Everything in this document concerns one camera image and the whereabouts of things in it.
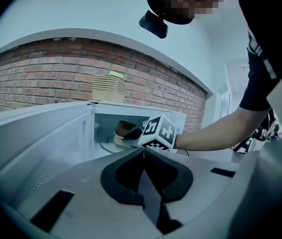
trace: black slot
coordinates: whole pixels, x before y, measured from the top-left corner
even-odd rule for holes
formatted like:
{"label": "black slot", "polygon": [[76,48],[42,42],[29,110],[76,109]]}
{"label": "black slot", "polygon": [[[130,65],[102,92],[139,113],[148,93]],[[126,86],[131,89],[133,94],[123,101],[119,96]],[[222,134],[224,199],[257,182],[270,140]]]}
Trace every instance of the black slot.
{"label": "black slot", "polygon": [[49,232],[73,197],[72,192],[60,190],[37,214],[31,223]]}
{"label": "black slot", "polygon": [[220,174],[220,175],[223,175],[223,176],[226,176],[226,177],[234,177],[235,173],[236,172],[233,172],[233,171],[228,171],[228,170],[224,170],[224,169],[220,169],[220,168],[213,168],[211,169],[211,172],[212,173],[216,173],[216,174]]}

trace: white wall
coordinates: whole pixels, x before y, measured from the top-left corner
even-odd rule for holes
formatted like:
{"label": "white wall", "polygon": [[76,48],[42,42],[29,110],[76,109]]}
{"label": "white wall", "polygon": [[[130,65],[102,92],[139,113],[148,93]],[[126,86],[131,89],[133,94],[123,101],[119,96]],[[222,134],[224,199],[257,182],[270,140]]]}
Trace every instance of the white wall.
{"label": "white wall", "polygon": [[209,37],[199,20],[168,23],[161,40],[138,24],[148,9],[146,0],[15,0],[0,18],[0,52],[43,38],[96,38],[151,55],[214,92]]}
{"label": "white wall", "polygon": [[[205,113],[203,127],[210,125],[221,118],[220,110],[223,96],[229,97],[233,93],[228,80],[226,62],[230,60],[248,58],[248,26],[240,10],[234,9],[227,12],[229,15],[220,16],[218,22],[208,26],[208,36],[211,46],[211,82],[217,93],[213,99],[206,103],[206,109],[210,112]],[[235,111],[235,105],[231,104],[231,112]]]}
{"label": "white wall", "polygon": [[236,110],[239,107],[240,102],[241,102],[241,100],[244,96],[244,93],[245,92],[234,93],[233,103],[232,103],[232,111]]}

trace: person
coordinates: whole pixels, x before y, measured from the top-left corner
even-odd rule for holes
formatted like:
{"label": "person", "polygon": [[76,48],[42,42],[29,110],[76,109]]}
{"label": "person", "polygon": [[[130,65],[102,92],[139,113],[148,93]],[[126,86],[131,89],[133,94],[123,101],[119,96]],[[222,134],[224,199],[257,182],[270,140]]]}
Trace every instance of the person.
{"label": "person", "polygon": [[[165,7],[185,19],[209,13],[221,0],[165,0]],[[230,148],[246,139],[271,110],[267,95],[282,78],[282,0],[238,0],[248,24],[250,73],[239,107],[208,127],[176,138],[176,149],[208,151]]]}
{"label": "person", "polygon": [[259,141],[265,141],[269,136],[269,133],[274,129],[273,123],[276,121],[274,111],[271,109],[265,119],[261,122],[259,129],[259,135],[256,138]]}

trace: red brick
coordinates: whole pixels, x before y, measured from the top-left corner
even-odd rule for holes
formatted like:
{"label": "red brick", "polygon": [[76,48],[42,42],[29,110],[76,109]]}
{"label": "red brick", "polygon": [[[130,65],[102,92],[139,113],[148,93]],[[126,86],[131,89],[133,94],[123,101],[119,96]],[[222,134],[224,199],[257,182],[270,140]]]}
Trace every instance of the red brick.
{"label": "red brick", "polygon": [[57,99],[57,98],[48,98],[49,104],[57,104],[57,103],[66,103],[66,102],[73,102],[67,99]]}
{"label": "red brick", "polygon": [[137,78],[137,77],[133,77],[133,83],[145,86],[146,80],[141,79],[141,78]]}
{"label": "red brick", "polygon": [[168,106],[174,106],[175,102],[172,101],[172,100],[166,100],[166,104],[167,104]]}
{"label": "red brick", "polygon": [[151,94],[152,93],[152,89],[148,88],[148,87],[144,87],[144,86],[139,86],[133,83],[126,83],[126,89],[127,90],[133,90],[133,91],[137,91],[137,92],[142,92],[142,93],[147,93],[147,94]]}
{"label": "red brick", "polygon": [[25,73],[31,73],[31,72],[40,72],[42,69],[42,66],[26,66],[24,68]]}
{"label": "red brick", "polygon": [[186,89],[186,90],[189,90],[189,86],[187,86],[187,85],[184,84],[183,82],[177,81],[177,84],[178,84],[180,87],[182,87],[182,88],[184,88],[184,89]]}
{"label": "red brick", "polygon": [[97,75],[109,75],[110,71],[108,69],[98,69]]}
{"label": "red brick", "polygon": [[150,68],[148,66],[144,66],[144,65],[139,64],[139,63],[136,63],[135,69],[142,71],[142,72],[145,72],[145,73],[148,73],[150,71]]}
{"label": "red brick", "polygon": [[71,92],[71,98],[80,99],[80,100],[91,100],[92,99],[92,93],[72,91]]}
{"label": "red brick", "polygon": [[35,97],[20,97],[20,102],[22,103],[29,103],[29,104],[34,104],[35,103]]}
{"label": "red brick", "polygon": [[36,98],[35,102],[38,105],[46,105],[48,104],[48,99],[47,98]]}
{"label": "red brick", "polygon": [[152,61],[150,60],[147,60],[147,56],[144,56],[144,57],[140,57],[139,55],[138,56],[133,56],[130,58],[132,61],[135,61],[137,63],[140,63],[140,64],[143,64],[143,65],[146,65],[148,67],[151,67],[151,68],[155,68],[156,67],[156,64],[153,63]]}
{"label": "red brick", "polygon": [[13,100],[15,102],[20,102],[20,96],[13,96]]}
{"label": "red brick", "polygon": [[123,77],[124,77],[124,81],[133,82],[133,78],[134,78],[133,76],[125,74]]}
{"label": "red brick", "polygon": [[62,63],[63,64],[72,64],[72,65],[75,65],[77,63],[77,58],[67,58],[67,57],[64,57],[62,59]]}
{"label": "red brick", "polygon": [[162,105],[158,104],[158,103],[151,103],[151,106],[157,107],[157,108],[162,108]]}
{"label": "red brick", "polygon": [[20,53],[21,54],[30,53],[30,52],[33,52],[34,50],[35,50],[34,46],[25,47],[25,48],[21,49]]}
{"label": "red brick", "polygon": [[115,51],[115,55],[116,56],[119,56],[119,57],[122,57],[122,58],[127,58],[129,59],[131,54],[127,51],[122,51],[122,50],[116,50]]}
{"label": "red brick", "polygon": [[5,100],[13,101],[13,95],[5,95]]}
{"label": "red brick", "polygon": [[189,96],[191,96],[191,97],[195,97],[195,94],[193,94],[192,92],[190,92],[190,91],[188,91],[188,90],[186,91],[186,94],[189,95]]}
{"label": "red brick", "polygon": [[124,58],[112,56],[112,55],[106,55],[105,60],[110,62],[110,63],[119,64],[119,65],[126,66],[126,67],[129,67],[129,68],[135,67],[135,62],[124,59]]}
{"label": "red brick", "polygon": [[76,82],[89,82],[92,83],[93,76],[91,75],[85,75],[85,74],[75,74],[74,81]]}
{"label": "red brick", "polygon": [[74,49],[74,50],[81,50],[82,49],[82,44],[77,44],[77,43],[69,44],[68,48],[69,49]]}
{"label": "red brick", "polygon": [[11,108],[13,109],[20,109],[20,108],[25,108],[29,107],[27,104],[22,104],[22,103],[11,103]]}
{"label": "red brick", "polygon": [[162,105],[162,108],[177,112],[177,107]]}
{"label": "red brick", "polygon": [[16,61],[19,61],[21,59],[21,56],[15,56],[15,57],[12,57],[10,59],[10,63],[13,63],[13,62],[16,62]]}
{"label": "red brick", "polygon": [[56,91],[57,98],[70,98],[70,91],[67,90],[57,90]]}
{"label": "red brick", "polygon": [[158,77],[155,77],[154,81],[155,81],[156,83],[158,83],[158,84],[162,84],[162,85],[165,84],[165,81],[164,81],[163,79],[161,79],[161,78],[158,78]]}
{"label": "red brick", "polygon": [[187,99],[187,95],[185,95],[184,93],[179,92],[179,91],[176,92],[176,96]]}
{"label": "red brick", "polygon": [[99,46],[106,46],[108,44],[108,42],[97,40],[97,39],[92,39],[91,44],[92,45],[99,45]]}
{"label": "red brick", "polygon": [[43,96],[43,97],[54,97],[55,96],[55,90],[41,90],[36,89],[32,91],[32,94],[34,96]]}
{"label": "red brick", "polygon": [[0,76],[0,82],[8,81],[8,75]]}
{"label": "red brick", "polygon": [[15,67],[30,65],[30,59],[21,60],[15,63]]}
{"label": "red brick", "polygon": [[22,95],[32,95],[32,89],[21,89]]}
{"label": "red brick", "polygon": [[59,80],[60,81],[72,81],[73,74],[72,73],[60,73]]}
{"label": "red brick", "polygon": [[194,84],[193,81],[188,81],[188,82],[187,82],[187,85],[188,85],[189,87],[192,87],[193,89],[196,89],[196,85]]}
{"label": "red brick", "polygon": [[28,87],[28,88],[35,88],[37,87],[38,81],[21,81],[20,86],[21,87]]}
{"label": "red brick", "polygon": [[39,64],[60,64],[62,61],[62,57],[46,57],[40,58]]}
{"label": "red brick", "polygon": [[156,65],[156,70],[163,73],[163,74],[166,74],[166,67],[165,66]]}
{"label": "red brick", "polygon": [[132,98],[139,99],[139,100],[144,100],[144,97],[145,97],[144,94],[137,93],[137,92],[132,92],[131,96]]}
{"label": "red brick", "polygon": [[130,96],[131,96],[131,91],[126,90],[124,97],[129,98]]}
{"label": "red brick", "polygon": [[182,80],[182,78],[180,77],[180,75],[174,73],[174,72],[171,71],[171,70],[167,70],[167,71],[166,71],[166,74],[167,74],[168,76],[173,77],[174,79],[176,79],[176,80],[178,80],[178,81],[181,81],[181,80]]}
{"label": "red brick", "polygon": [[175,89],[175,90],[180,90],[181,88],[173,83],[170,83],[170,82],[165,82],[165,86],[169,87],[169,88],[172,88],[172,89]]}
{"label": "red brick", "polygon": [[177,84],[177,80],[176,79],[174,79],[174,78],[172,78],[172,77],[170,77],[170,83],[173,83],[173,84]]}
{"label": "red brick", "polygon": [[92,85],[91,84],[80,83],[80,90],[81,91],[86,91],[86,92],[92,92]]}
{"label": "red brick", "polygon": [[163,91],[160,90],[153,90],[153,95],[162,97],[163,96]]}
{"label": "red brick", "polygon": [[111,65],[112,71],[117,71],[117,72],[120,72],[120,73],[126,73],[126,69],[127,68],[125,66],[120,66],[120,65],[115,65],[115,64]]}
{"label": "red brick", "polygon": [[66,89],[66,90],[77,90],[79,87],[78,83],[73,82],[50,82],[50,87],[53,89]]}
{"label": "red brick", "polygon": [[164,79],[166,81],[168,81],[170,79],[170,77],[168,75],[162,74],[161,72],[159,72],[159,71],[157,71],[155,69],[152,69],[152,68],[150,68],[149,74],[155,75],[155,76],[157,76],[159,78],[162,78],[162,79]]}
{"label": "red brick", "polygon": [[89,59],[89,58],[81,58],[81,59],[78,59],[78,65],[110,69],[111,64],[104,62],[104,61],[98,61],[98,60]]}
{"label": "red brick", "polygon": [[174,101],[178,101],[179,100],[179,97],[171,95],[169,93],[165,93],[165,92],[163,93],[163,97],[167,98],[167,99],[174,100]]}
{"label": "red brick", "polygon": [[46,46],[46,49],[50,49],[50,50],[53,50],[53,49],[68,49],[68,48],[69,48],[68,43],[64,43],[62,40],[61,41],[54,41],[53,43],[49,43]]}
{"label": "red brick", "polygon": [[147,81],[146,83],[147,86],[151,87],[151,88],[154,88],[154,89],[158,89],[158,90],[162,90],[162,91],[165,91],[167,92],[168,91],[168,87],[165,87],[165,86],[162,86],[162,85],[159,85],[155,82],[151,82],[151,81]]}
{"label": "red brick", "polygon": [[154,76],[149,75],[149,74],[144,73],[144,72],[141,72],[141,71],[138,71],[138,70],[135,70],[135,69],[129,68],[128,74],[134,75],[134,76],[137,76],[137,77],[149,80],[149,81],[154,81]]}
{"label": "red brick", "polygon": [[150,96],[150,95],[146,95],[145,100],[150,101],[150,102],[154,102],[154,103],[166,104],[166,99],[160,98],[160,97],[155,97],[155,96]]}
{"label": "red brick", "polygon": [[80,56],[80,50],[49,50],[46,56]]}
{"label": "red brick", "polygon": [[83,67],[72,65],[53,65],[53,70],[56,72],[80,73],[82,72]]}
{"label": "red brick", "polygon": [[34,80],[34,79],[36,79],[36,73],[27,73],[26,74],[26,79],[27,80]]}
{"label": "red brick", "polygon": [[100,69],[90,66],[84,66],[81,69],[82,74],[97,75]]}
{"label": "red brick", "polygon": [[51,65],[51,64],[43,65],[41,71],[42,72],[52,72],[53,67],[54,67],[54,65]]}
{"label": "red brick", "polygon": [[106,54],[110,54],[113,55],[114,49],[107,47],[105,44],[103,45],[87,45],[83,47],[84,50],[89,50],[89,51],[97,51],[100,53],[106,53]]}
{"label": "red brick", "polygon": [[58,73],[36,73],[36,79],[41,80],[57,80],[58,79]]}
{"label": "red brick", "polygon": [[39,58],[32,58],[31,60],[30,60],[30,65],[36,65],[36,64],[38,64],[39,63]]}
{"label": "red brick", "polygon": [[89,51],[87,54],[87,58],[103,60],[104,54],[99,52]]}
{"label": "red brick", "polygon": [[39,88],[49,88],[50,81],[39,81],[38,87]]}
{"label": "red brick", "polygon": [[8,106],[7,101],[0,100],[0,106],[5,106],[5,107],[7,107],[7,106]]}
{"label": "red brick", "polygon": [[172,94],[172,95],[176,95],[176,90],[173,90],[173,89],[170,89],[169,88],[169,91],[168,91],[170,94]]}
{"label": "red brick", "polygon": [[16,74],[18,73],[18,68],[11,68],[11,69],[8,69],[6,72],[7,74]]}
{"label": "red brick", "polygon": [[185,83],[185,84],[188,83],[188,80],[187,80],[187,78],[185,78],[185,76],[182,77],[182,83]]}
{"label": "red brick", "polygon": [[184,94],[186,94],[186,89],[181,88],[181,92],[184,93]]}
{"label": "red brick", "polygon": [[31,52],[31,53],[29,54],[29,58],[44,57],[46,54],[47,54],[47,51]]}
{"label": "red brick", "polygon": [[130,105],[135,105],[135,106],[150,106],[149,102],[134,100],[134,99],[126,99],[126,100],[124,100],[124,102],[128,103]]}

